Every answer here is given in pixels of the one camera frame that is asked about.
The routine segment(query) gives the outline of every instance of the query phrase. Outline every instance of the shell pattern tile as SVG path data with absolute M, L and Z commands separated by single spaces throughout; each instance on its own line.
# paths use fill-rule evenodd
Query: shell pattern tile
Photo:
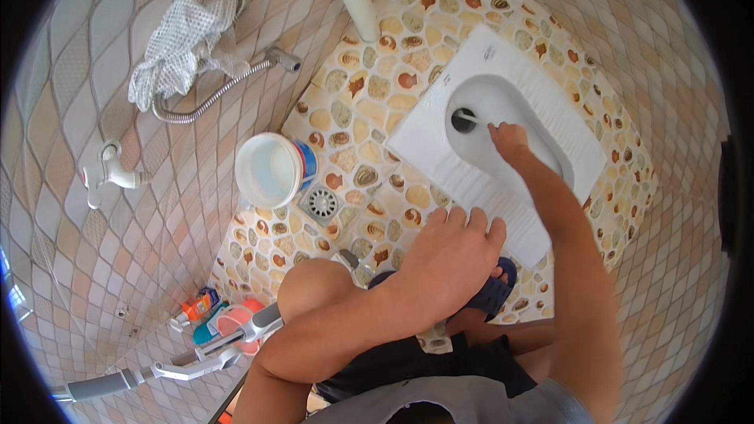
M 578 41 L 532 0 L 377 0 L 382 36 L 353 28 L 324 61 L 282 133 L 317 153 L 317 181 L 342 200 L 319 227 L 296 208 L 250 209 L 234 217 L 210 284 L 234 302 L 274 300 L 285 272 L 310 257 L 350 249 L 374 272 L 399 269 L 429 212 L 452 201 L 384 148 L 384 141 L 442 72 L 468 33 L 485 24 L 516 43 L 565 90 L 608 155 L 584 204 L 608 270 L 615 267 L 657 190 L 648 151 L 607 79 Z M 552 251 L 519 280 L 493 320 L 551 318 Z M 425 351 L 450 350 L 442 324 L 419 335 Z

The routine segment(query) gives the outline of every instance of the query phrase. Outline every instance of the hand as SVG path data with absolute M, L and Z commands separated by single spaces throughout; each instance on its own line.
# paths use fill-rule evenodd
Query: hand
M 411 312 L 406 319 L 419 333 L 456 313 L 476 295 L 498 263 L 506 238 L 505 222 L 496 217 L 487 233 L 487 216 L 481 208 L 466 212 L 453 207 L 432 212 L 401 264 L 401 270 L 384 281 L 391 285 L 391 301 Z
M 487 128 L 495 149 L 506 161 L 510 162 L 511 157 L 521 148 L 529 150 L 529 139 L 526 137 L 526 130 L 522 126 L 502 122 L 497 128 L 489 123 Z

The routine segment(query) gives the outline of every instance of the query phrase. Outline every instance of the foot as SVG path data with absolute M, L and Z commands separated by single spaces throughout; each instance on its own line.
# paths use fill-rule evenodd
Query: foot
M 508 283 L 508 274 L 503 272 L 502 267 L 495 267 L 490 277 L 500 278 Z M 484 323 L 487 313 L 478 308 L 463 308 L 445 324 L 445 334 L 450 337 L 466 330 L 470 325 Z

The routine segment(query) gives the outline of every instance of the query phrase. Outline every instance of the metal drain grate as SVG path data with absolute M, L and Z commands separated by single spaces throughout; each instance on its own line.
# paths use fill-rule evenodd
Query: metal drain grate
M 340 206 L 338 196 L 322 185 L 313 186 L 298 202 L 298 207 L 322 227 L 329 224 Z

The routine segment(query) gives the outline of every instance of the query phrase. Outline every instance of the plastic bucket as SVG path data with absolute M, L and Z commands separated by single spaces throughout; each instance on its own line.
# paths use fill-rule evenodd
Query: plastic bucket
M 317 173 L 317 157 L 307 144 L 277 133 L 260 133 L 238 150 L 235 174 L 241 195 L 260 208 L 287 205 Z
M 218 332 L 223 337 L 233 334 L 238 326 L 249 322 L 254 313 L 264 307 L 253 298 L 247 298 L 240 305 L 228 306 L 225 312 L 217 317 Z M 259 339 L 250 343 L 238 341 L 235 345 L 238 345 L 244 354 L 254 355 L 259 350 Z

